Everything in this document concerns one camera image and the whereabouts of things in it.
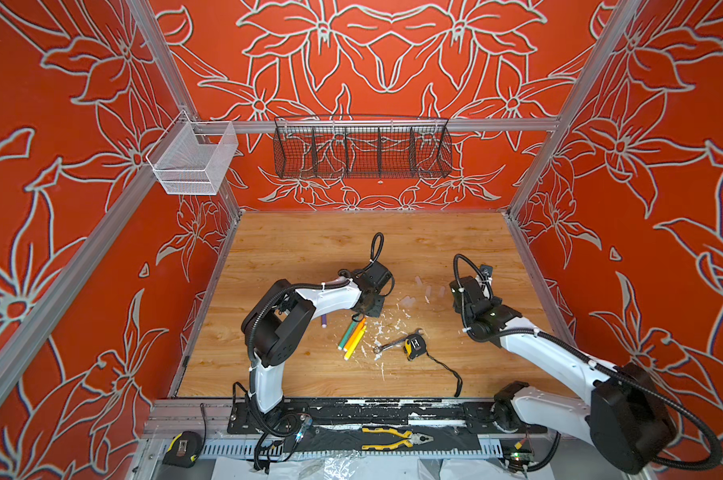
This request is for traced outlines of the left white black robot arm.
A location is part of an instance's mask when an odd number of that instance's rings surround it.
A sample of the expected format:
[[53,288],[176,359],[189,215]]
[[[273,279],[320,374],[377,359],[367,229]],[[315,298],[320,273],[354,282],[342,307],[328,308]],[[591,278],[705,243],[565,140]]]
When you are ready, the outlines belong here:
[[380,261],[385,236],[375,233],[367,266],[340,270],[338,277],[319,284],[275,281],[241,325],[247,350],[247,399],[259,414],[271,412],[283,400],[284,364],[297,350],[311,321],[337,311],[352,320],[379,318],[395,278]]

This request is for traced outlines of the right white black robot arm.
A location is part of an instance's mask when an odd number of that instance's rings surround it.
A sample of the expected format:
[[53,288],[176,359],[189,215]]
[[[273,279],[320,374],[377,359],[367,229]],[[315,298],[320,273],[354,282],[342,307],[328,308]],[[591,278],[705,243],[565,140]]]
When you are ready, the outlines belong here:
[[[641,366],[618,366],[593,357],[537,327],[503,304],[493,293],[491,266],[473,266],[461,276],[463,254],[453,257],[453,308],[463,330],[477,343],[491,343],[511,352],[561,382],[573,396],[543,392],[515,381],[495,394],[491,421],[507,433],[537,425],[577,438],[595,448],[609,464],[635,475],[647,464],[687,471],[707,471],[723,461],[723,446],[699,416],[659,393]],[[677,412],[703,434],[709,453],[700,460],[676,460],[663,450],[677,437],[669,415]]]

